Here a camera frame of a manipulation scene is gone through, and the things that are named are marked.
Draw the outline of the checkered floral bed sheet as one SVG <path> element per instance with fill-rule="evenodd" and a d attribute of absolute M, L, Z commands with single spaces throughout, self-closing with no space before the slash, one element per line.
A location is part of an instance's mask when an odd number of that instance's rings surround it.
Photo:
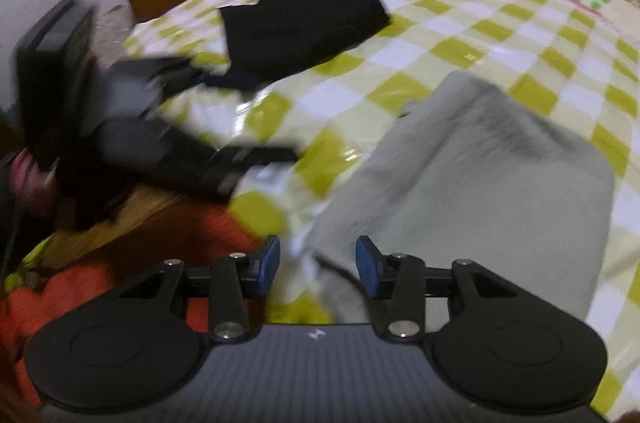
<path fill-rule="evenodd" d="M 130 56 L 185 54 L 228 68 L 220 9 L 258 0 L 187 0 L 137 25 Z M 316 268 L 302 253 L 311 224 L 407 103 L 468 70 L 592 142 L 615 175 L 608 246 L 588 321 L 610 362 L 594 399 L 607 417 L 639 404 L 639 9 L 622 0 L 383 0 L 390 25 L 362 45 L 244 99 L 195 88 L 160 114 L 198 139 L 299 142 L 302 159 L 248 177 L 231 214 L 285 243 L 271 321 L 320 322 Z"/>

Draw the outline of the orange cloth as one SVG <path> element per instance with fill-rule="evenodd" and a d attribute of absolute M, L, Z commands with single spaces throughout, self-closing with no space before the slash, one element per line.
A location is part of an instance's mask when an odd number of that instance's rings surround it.
<path fill-rule="evenodd" d="M 35 422 L 40 399 L 24 362 L 26 344 L 43 325 L 140 275 L 164 259 L 207 266 L 234 252 L 250 253 L 259 240 L 224 206 L 176 203 L 126 235 L 88 253 L 39 287 L 1 294 L 1 420 Z"/>

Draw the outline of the black folded garment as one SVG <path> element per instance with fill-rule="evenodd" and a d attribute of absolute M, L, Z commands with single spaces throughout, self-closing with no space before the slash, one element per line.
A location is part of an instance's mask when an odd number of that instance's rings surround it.
<path fill-rule="evenodd" d="M 329 61 L 390 25 L 382 0 L 260 0 L 220 15 L 230 66 L 201 82 L 242 91 Z"/>

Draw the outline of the grey-green pants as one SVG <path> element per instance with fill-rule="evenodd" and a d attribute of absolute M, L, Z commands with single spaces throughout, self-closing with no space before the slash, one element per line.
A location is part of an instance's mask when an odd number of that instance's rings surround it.
<path fill-rule="evenodd" d="M 589 311 L 615 176 L 586 139 L 468 72 L 410 105 L 338 188 L 306 240 L 338 323 L 378 313 L 355 244 L 433 267 L 468 258 L 578 319 Z"/>

